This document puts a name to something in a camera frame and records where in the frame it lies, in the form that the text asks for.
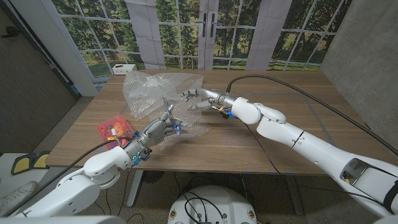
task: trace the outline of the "table leg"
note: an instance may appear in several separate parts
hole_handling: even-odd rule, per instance
[[[141,185],[142,174],[144,173],[143,170],[136,170],[134,174],[134,178],[132,180],[131,188],[129,197],[127,198],[127,206],[131,207],[135,204],[138,196],[138,190]]]
[[[297,188],[297,183],[296,183],[296,179],[294,178],[294,176],[292,176],[292,175],[286,176],[286,185],[287,185],[287,188],[289,189],[290,196],[292,197],[294,212],[297,215],[303,215],[304,210],[303,210],[303,206],[301,204],[299,189]]]

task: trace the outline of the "bubble wrap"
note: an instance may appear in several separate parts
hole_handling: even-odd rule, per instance
[[[168,136],[159,144],[160,150],[195,136],[207,133],[211,126],[208,125],[200,111],[189,111],[189,107],[201,102],[200,97],[192,98],[184,103],[181,93],[187,90],[201,88],[202,75],[188,73],[159,73],[149,75],[144,72],[129,72],[123,85],[123,95],[130,107],[136,121],[148,116],[150,120],[156,119],[163,112],[163,96],[174,104],[173,117],[188,123],[182,129],[187,134]]]

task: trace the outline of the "red box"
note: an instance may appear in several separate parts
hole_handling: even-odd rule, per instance
[[[130,127],[129,123],[123,118],[122,115],[117,115],[101,124],[97,125],[98,134],[101,139],[106,142],[108,138],[113,138],[112,129],[116,130],[116,137],[129,137],[132,138],[134,130]],[[116,146],[122,146],[127,143],[126,139],[121,139],[119,141],[111,142],[105,145],[106,150],[113,149]]]

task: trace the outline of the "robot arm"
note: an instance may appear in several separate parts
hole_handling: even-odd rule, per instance
[[[246,124],[259,122],[257,132],[265,138],[291,147],[314,163],[345,191],[371,197],[351,195],[358,203],[380,217],[398,214],[398,167],[377,159],[356,155],[323,141],[286,122],[280,111],[247,99],[224,95],[218,90],[197,89],[183,93],[186,100],[193,96],[209,98],[191,110],[218,109],[226,116],[235,116]]]
[[[152,152],[150,147],[162,142],[165,136],[182,133],[180,127],[188,124],[173,119],[172,110],[173,105],[165,107],[159,118],[150,122],[125,146],[117,146],[89,158],[83,168],[65,176],[53,191],[16,217],[68,216],[89,207],[101,189],[107,189],[118,181],[120,173],[117,167],[125,170],[131,162],[135,166],[148,160]]]

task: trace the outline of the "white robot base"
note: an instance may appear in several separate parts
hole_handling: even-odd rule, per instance
[[[197,196],[200,198],[211,201],[220,210],[212,206],[211,203],[200,199],[192,199]],[[186,213],[185,207],[188,213],[195,218],[199,223],[208,224],[224,224],[224,223],[236,223],[236,224],[257,224],[256,214],[254,213],[253,206],[240,194],[236,193],[226,187],[217,185],[207,185],[197,187],[185,193],[179,197],[172,205],[168,217],[168,224],[189,224],[195,223]]]

